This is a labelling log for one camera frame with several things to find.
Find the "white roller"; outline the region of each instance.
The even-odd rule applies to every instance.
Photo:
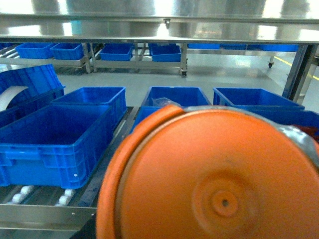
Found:
[[[59,199],[59,204],[61,206],[66,206],[69,203],[70,199],[68,196],[62,195]]]
[[[75,190],[74,189],[65,189],[64,191],[64,195],[65,196],[68,196],[68,197],[72,197],[75,193]]]
[[[21,193],[22,194],[29,194],[31,191],[32,191],[32,189],[33,189],[33,186],[23,186],[22,188],[21,188]]]
[[[12,197],[12,203],[18,204],[18,203],[20,203],[20,202],[23,200],[24,197],[25,197],[24,194],[22,194],[22,193],[17,193],[17,194],[15,194],[15,195]]]

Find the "plastic bag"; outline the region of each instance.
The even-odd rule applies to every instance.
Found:
[[[152,98],[152,101],[153,101],[153,106],[157,106],[157,107],[164,107],[168,105],[175,105],[175,106],[181,107],[179,103],[174,102],[170,100],[169,98],[165,98],[165,97],[156,98],[156,99]]]

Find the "blue plastic crate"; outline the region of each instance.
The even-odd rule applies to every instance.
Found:
[[[210,105],[208,98],[201,88],[153,86],[149,88],[142,106],[158,107],[159,105],[154,105],[154,100],[159,98],[170,99],[182,107]]]
[[[53,56],[58,60],[80,60],[84,56],[82,44],[59,43],[51,48]]]
[[[136,117],[133,127],[131,129],[131,132],[133,132],[133,130],[135,129],[135,127],[142,121],[144,120],[146,117],[150,116],[151,114],[153,114],[155,111],[159,110],[160,107],[148,107],[148,106],[142,106],[140,108],[140,111],[138,113],[138,116]]]
[[[214,105],[231,106],[252,110],[303,110],[304,106],[264,89],[255,88],[213,88]]]
[[[319,115],[312,111],[252,111],[273,122],[301,126],[314,126],[319,128]]]
[[[12,45],[13,45],[13,43],[0,42],[0,50],[3,49],[3,48],[10,47],[10,46],[12,46]]]
[[[80,188],[112,140],[109,106],[49,105],[0,128],[0,186]]]
[[[220,44],[226,50],[246,50],[246,44]]]
[[[181,51],[177,45],[153,46],[150,48],[153,61],[180,62]]]
[[[0,94],[10,86],[28,86],[11,102],[11,106],[40,94],[63,87],[52,65],[23,68],[0,73]]]
[[[211,43],[190,43],[188,44],[190,49],[219,49],[220,44],[211,44]]]
[[[65,87],[54,89],[0,112],[0,127],[4,127],[20,118],[23,118],[48,105],[52,100],[63,96],[64,88]]]
[[[130,61],[134,45],[131,43],[106,43],[100,52],[104,61]]]
[[[0,128],[19,119],[19,107],[12,107],[0,112]]]
[[[10,43],[10,42],[3,42],[1,44],[2,44],[3,47],[10,47],[10,46],[14,45],[13,43]]]
[[[153,47],[161,47],[161,46],[176,46],[176,43],[149,43],[149,49]]]
[[[53,101],[54,104],[109,105],[112,129],[125,114],[125,87],[83,87]]]
[[[23,43],[15,49],[20,58],[48,59],[53,57],[50,48],[54,45],[53,43]]]
[[[298,50],[298,45],[278,45],[278,44],[270,44],[270,45],[259,45],[259,49],[263,51],[283,51],[283,52],[294,52]]]

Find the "yellow floor line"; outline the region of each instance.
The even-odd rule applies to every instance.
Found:
[[[281,61],[281,62],[284,62],[285,64],[287,64],[287,65],[289,65],[289,66],[292,66],[292,64],[291,64],[290,62],[285,61],[285,60],[279,58],[278,56],[275,56],[274,58],[276,58],[277,60],[279,60],[279,61]],[[313,76],[313,78],[314,78],[315,80],[319,81],[319,78],[318,78],[317,76]]]

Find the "lid center hole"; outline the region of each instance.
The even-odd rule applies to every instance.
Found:
[[[228,207],[229,202],[228,202],[228,200],[224,199],[222,204],[223,204],[224,207]]]

